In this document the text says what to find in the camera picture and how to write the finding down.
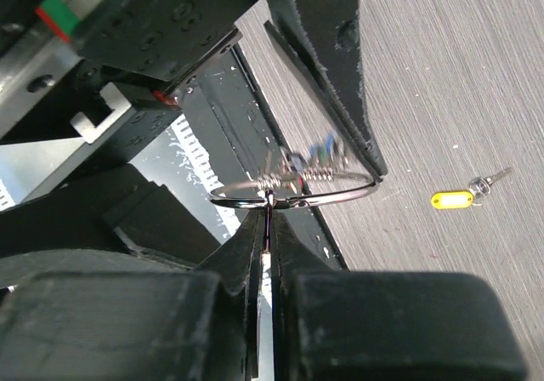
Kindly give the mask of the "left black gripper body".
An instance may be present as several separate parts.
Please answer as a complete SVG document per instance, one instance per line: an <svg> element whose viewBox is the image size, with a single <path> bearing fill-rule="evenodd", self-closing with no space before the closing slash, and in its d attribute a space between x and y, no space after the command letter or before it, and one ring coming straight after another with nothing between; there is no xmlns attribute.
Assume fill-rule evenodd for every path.
<svg viewBox="0 0 544 381"><path fill-rule="evenodd" d="M137 156L258 0L1 0L1 205Z"/></svg>

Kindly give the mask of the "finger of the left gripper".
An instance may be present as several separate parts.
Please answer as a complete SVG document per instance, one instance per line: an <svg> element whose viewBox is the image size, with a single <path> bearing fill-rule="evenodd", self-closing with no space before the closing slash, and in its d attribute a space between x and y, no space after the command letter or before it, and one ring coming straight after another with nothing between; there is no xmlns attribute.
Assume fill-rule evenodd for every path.
<svg viewBox="0 0 544 381"><path fill-rule="evenodd" d="M377 171L369 163L369 161L363 156L355 154L354 140L349 136L347 128L342 125L341 118L334 109L334 104L320 89L319 84L315 81L296 51L288 44L287 40L276 30L275 26L269 20L267 20L263 26L277 54L281 57L284 64L298 80L304 91L320 108L320 111L331 124L333 130L342 138L343 143L351 150L354 157L370 174L371 182L376 184L380 183L381 178L378 176Z"/></svg>
<svg viewBox="0 0 544 381"><path fill-rule="evenodd" d="M267 31L305 79L337 132L373 177L388 168L368 115L360 0L266 0Z"/></svg>

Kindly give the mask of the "keyring with tagged keys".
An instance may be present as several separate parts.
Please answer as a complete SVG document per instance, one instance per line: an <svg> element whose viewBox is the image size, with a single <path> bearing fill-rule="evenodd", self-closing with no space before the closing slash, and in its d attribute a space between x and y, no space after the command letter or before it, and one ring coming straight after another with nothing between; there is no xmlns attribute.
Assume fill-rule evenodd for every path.
<svg viewBox="0 0 544 381"><path fill-rule="evenodd" d="M276 170L271 169L271 158L266 160L265 171L255 179L220 186L209 193L212 204L223 208L287 210L314 208L360 199L374 193L378 182L369 174L348 170L347 147L334 134L314 143L309 157L280 148ZM354 188L326 193L305 194L308 183L330 183L337 180L354 181Z"/></svg>

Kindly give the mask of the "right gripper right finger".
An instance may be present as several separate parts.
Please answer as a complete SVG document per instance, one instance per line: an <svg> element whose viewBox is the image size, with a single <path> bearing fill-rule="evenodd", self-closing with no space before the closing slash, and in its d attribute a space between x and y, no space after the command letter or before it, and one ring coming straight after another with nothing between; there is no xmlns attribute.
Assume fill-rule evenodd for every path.
<svg viewBox="0 0 544 381"><path fill-rule="evenodd" d="M527 364L482 278L334 270L269 217L278 380L524 380Z"/></svg>

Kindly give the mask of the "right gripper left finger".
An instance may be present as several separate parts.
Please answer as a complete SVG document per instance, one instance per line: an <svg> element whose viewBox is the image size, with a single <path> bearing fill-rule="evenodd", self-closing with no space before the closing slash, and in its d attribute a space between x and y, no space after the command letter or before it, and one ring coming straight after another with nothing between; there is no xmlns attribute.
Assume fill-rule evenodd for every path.
<svg viewBox="0 0 544 381"><path fill-rule="evenodd" d="M3 211L2 379L255 378L262 221L219 243L131 166Z"/></svg>

